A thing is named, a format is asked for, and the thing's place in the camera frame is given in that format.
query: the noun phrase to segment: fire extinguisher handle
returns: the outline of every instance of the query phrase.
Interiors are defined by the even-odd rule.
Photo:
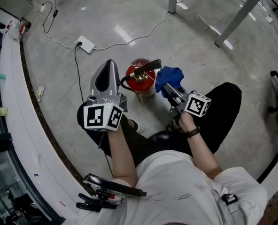
[[[141,73],[144,73],[146,71],[152,71],[161,68],[161,59],[156,59],[154,61],[151,61],[147,63],[146,65],[139,67],[134,71],[135,75],[139,75]]]

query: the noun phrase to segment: black strap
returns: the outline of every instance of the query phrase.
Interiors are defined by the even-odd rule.
[[[237,202],[238,198],[235,194],[224,194],[222,195],[222,200],[229,206],[230,204]]]
[[[193,137],[194,135],[197,135],[198,133],[200,133],[200,129],[197,127],[196,129],[194,129],[190,132],[186,132],[185,136],[186,136],[186,138],[189,138],[189,137]]]

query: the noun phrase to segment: concrete floor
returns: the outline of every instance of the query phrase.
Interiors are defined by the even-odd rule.
[[[47,0],[34,1],[42,4]],[[91,55],[78,50],[84,98],[89,94],[92,75],[107,59],[118,64],[122,77],[133,60],[159,58],[165,66],[182,69],[185,88],[203,94],[224,82],[234,83],[242,89],[241,109],[215,156],[223,169],[242,166],[258,178],[278,151],[278,115],[266,112],[267,106],[276,104],[270,71],[278,71],[278,37],[265,17],[270,14],[277,29],[278,19],[264,0],[268,12],[257,5],[251,13],[254,18],[248,16],[228,42],[218,48],[214,44],[216,31],[226,28],[241,3],[185,0],[183,4],[188,9],[177,6],[174,15],[167,13],[165,21],[147,38]],[[49,35],[65,45],[73,44],[82,35],[98,48],[105,47],[124,42],[122,38],[147,34],[167,8],[168,0],[57,0],[59,14]],[[38,10],[27,18],[32,22],[25,42],[27,65],[34,89],[45,87],[40,106],[52,132],[82,175],[90,172],[110,178],[102,151],[77,124],[82,101],[73,49],[65,49],[43,34]],[[148,126],[146,137],[164,129],[169,103],[161,94],[141,105],[133,93],[122,88],[121,92],[128,97],[126,115]]]

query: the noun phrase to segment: hand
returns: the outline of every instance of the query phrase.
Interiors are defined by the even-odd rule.
[[[187,112],[181,113],[181,118],[179,119],[178,123],[184,132],[190,132],[196,129],[192,115]]]

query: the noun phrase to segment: fiducial marker cube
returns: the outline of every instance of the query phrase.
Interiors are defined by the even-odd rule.
[[[95,131],[117,131],[123,109],[114,103],[84,107],[84,127]]]
[[[206,114],[207,110],[209,109],[210,103],[210,98],[200,93],[192,93],[189,96],[184,111],[191,113],[192,115],[202,117]]]

